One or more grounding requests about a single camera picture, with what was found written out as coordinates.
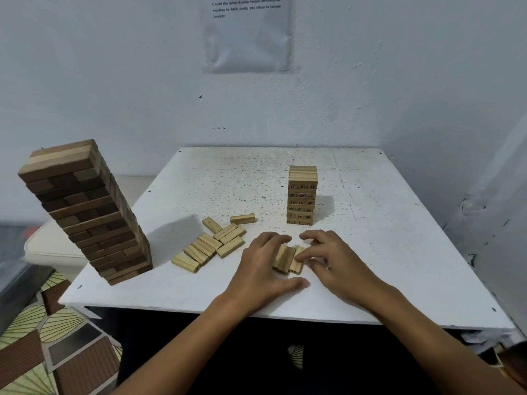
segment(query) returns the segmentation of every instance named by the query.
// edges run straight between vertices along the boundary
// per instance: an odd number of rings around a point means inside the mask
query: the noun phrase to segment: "finger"
[[[303,262],[309,258],[324,258],[328,259],[329,255],[327,252],[327,247],[324,244],[313,245],[309,248],[306,248],[298,255],[296,255],[295,260],[297,262]]]
[[[265,248],[268,249],[270,252],[273,253],[273,255],[276,255],[278,252],[278,249],[280,248],[280,245],[291,241],[291,236],[286,234],[281,235],[275,235],[273,238],[267,241],[267,244],[265,244]]]
[[[329,241],[329,236],[324,230],[308,230],[300,234],[301,239],[315,239],[320,244],[324,244]]]
[[[309,281],[302,277],[295,277],[293,279],[277,280],[275,283],[276,296],[281,297],[289,292],[301,290],[309,287]]]
[[[253,239],[253,242],[251,242],[251,245],[249,246],[252,248],[262,248],[265,244],[267,244],[268,240],[272,239],[276,235],[278,235],[278,233],[272,231],[265,231],[263,233],[260,233],[258,237]]]
[[[311,270],[313,270],[313,273],[316,277],[320,280],[320,282],[324,286],[328,286],[329,280],[332,277],[332,272],[326,269],[318,260],[316,259],[310,259],[307,261],[306,265],[309,266]]]

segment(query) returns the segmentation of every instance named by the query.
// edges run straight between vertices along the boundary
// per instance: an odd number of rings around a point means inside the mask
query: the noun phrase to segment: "jenga tower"
[[[110,285],[152,269],[148,240],[94,140],[39,149],[18,176]]]
[[[317,185],[316,166],[289,166],[287,223],[313,225]]]

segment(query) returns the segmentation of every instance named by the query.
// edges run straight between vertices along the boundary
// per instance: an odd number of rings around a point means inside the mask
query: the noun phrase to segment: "white wall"
[[[2,0],[0,221],[46,219],[31,150],[93,137],[118,174],[183,144],[382,146],[443,225],[527,112],[527,0],[297,0],[293,74],[218,76],[197,5]]]

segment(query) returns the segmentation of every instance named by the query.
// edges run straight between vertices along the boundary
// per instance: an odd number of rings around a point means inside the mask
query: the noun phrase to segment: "white table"
[[[60,302],[84,306],[202,312],[228,285],[238,249],[215,257],[197,274],[169,262],[229,216],[256,213],[243,237],[287,233],[303,244],[306,226],[286,224],[290,165],[315,165],[318,190],[313,228],[335,230],[381,279],[396,286],[443,327],[512,330],[514,325],[472,272],[382,150],[377,148],[182,148],[135,204],[155,268],[109,286],[87,265]],[[324,322],[378,323],[325,289],[310,269],[311,287],[281,298],[257,315]]]

